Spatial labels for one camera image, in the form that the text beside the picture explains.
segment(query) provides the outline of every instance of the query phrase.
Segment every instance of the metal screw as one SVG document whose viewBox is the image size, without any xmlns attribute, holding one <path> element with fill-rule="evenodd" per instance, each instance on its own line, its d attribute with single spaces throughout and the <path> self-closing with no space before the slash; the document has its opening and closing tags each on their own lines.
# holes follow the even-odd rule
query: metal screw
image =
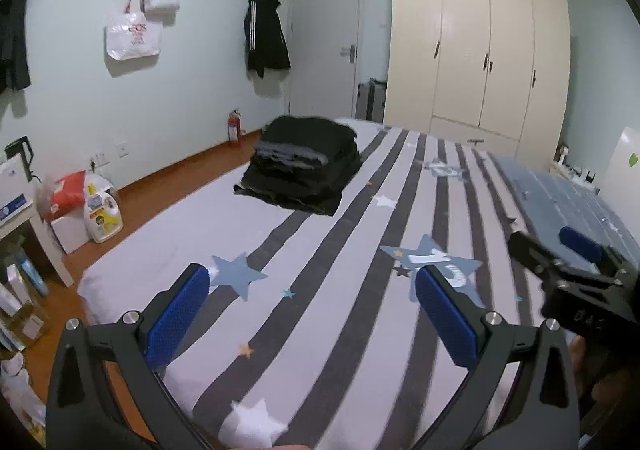
<svg viewBox="0 0 640 450">
<path fill-rule="evenodd" d="M 558 331 L 560 329 L 560 322 L 555 318 L 548 318 L 545 324 L 549 331 Z"/>
<path fill-rule="evenodd" d="M 484 315 L 484 319 L 491 325 L 498 325 L 502 323 L 502 316 L 500 315 L 500 313 L 496 313 L 495 311 Z"/>
<path fill-rule="evenodd" d="M 124 315 L 122 315 L 122 321 L 125 324 L 135 324 L 140 319 L 140 313 L 137 311 L 127 311 Z"/>
<path fill-rule="evenodd" d="M 80 321 L 77 318 L 70 318 L 66 321 L 65 327 L 68 331 L 73 331 L 80 325 Z"/>
</svg>

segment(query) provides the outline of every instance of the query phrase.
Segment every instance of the blue gripper pad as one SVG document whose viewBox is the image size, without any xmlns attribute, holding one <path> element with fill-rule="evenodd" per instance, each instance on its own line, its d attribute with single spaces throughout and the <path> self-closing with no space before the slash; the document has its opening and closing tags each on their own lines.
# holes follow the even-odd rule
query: blue gripper pad
<svg viewBox="0 0 640 450">
<path fill-rule="evenodd" d="M 175 350 L 208 295 L 209 271 L 198 265 L 149 329 L 145 360 L 151 369 L 171 363 Z"/>
<path fill-rule="evenodd" d="M 587 259 L 590 263 L 598 264 L 602 260 L 602 247 L 569 226 L 565 226 L 558 234 L 560 242 L 570 250 Z"/>
<path fill-rule="evenodd" d="M 427 268 L 418 271 L 415 292 L 453 363 L 474 369 L 479 358 L 476 333 Z"/>
</svg>

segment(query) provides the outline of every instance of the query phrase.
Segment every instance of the bed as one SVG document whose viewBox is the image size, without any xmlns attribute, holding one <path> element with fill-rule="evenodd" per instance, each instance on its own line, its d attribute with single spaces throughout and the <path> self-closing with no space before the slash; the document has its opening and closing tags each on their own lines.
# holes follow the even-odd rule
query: bed
<svg viewBox="0 0 640 450">
<path fill-rule="evenodd" d="M 144 309 L 188 264 L 209 268 L 209 297 L 159 372 L 181 409 L 230 448 L 409 448 L 466 374 L 415 300 L 412 263 L 439 261 L 510 323 L 539 325 L 540 284 L 510 259 L 513 231 L 587 270 L 559 244 L 562 226 L 640 260 L 622 221 L 567 181 L 414 131 L 341 121 L 364 164 L 334 217 L 233 194 L 239 167 L 149 221 L 79 284 L 89 318 L 110 323 Z M 490 421 L 515 372 L 508 366 Z"/>
</svg>

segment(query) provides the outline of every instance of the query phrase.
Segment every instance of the door frame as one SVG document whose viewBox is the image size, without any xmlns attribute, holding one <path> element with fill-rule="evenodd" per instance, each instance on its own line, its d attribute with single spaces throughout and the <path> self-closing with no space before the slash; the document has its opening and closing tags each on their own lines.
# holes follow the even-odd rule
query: door frame
<svg viewBox="0 0 640 450">
<path fill-rule="evenodd" d="M 355 116 L 356 112 L 356 103 L 358 99 L 358 84 L 360 80 L 360 52 L 362 51 L 362 33 L 361 30 L 364 30 L 364 12 L 362 11 L 363 0 L 358 0 L 358 31 L 356 37 L 356 68 L 353 76 L 353 90 L 351 91 L 351 117 Z M 293 42 L 293 34 L 292 34 L 292 24 L 293 24 L 293 9 L 294 9 L 294 0 L 287 0 L 287 23 L 285 30 L 285 37 L 287 39 L 287 44 L 291 45 Z M 283 102 L 284 112 L 286 114 L 291 114 L 291 77 L 288 77 L 288 84 L 284 95 L 286 99 Z"/>
</svg>

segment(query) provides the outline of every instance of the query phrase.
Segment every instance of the wardrobe drawer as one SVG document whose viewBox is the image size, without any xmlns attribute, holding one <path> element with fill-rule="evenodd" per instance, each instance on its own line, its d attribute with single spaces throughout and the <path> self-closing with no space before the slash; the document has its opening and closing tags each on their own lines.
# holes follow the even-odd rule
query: wardrobe drawer
<svg viewBox="0 0 640 450">
<path fill-rule="evenodd" d="M 516 140 L 442 118 L 433 117 L 433 120 L 431 120 L 431 135 L 442 140 L 468 145 L 474 145 L 471 140 L 480 140 L 478 149 L 498 154 L 498 156 L 515 157 L 518 150 L 518 142 Z"/>
</svg>

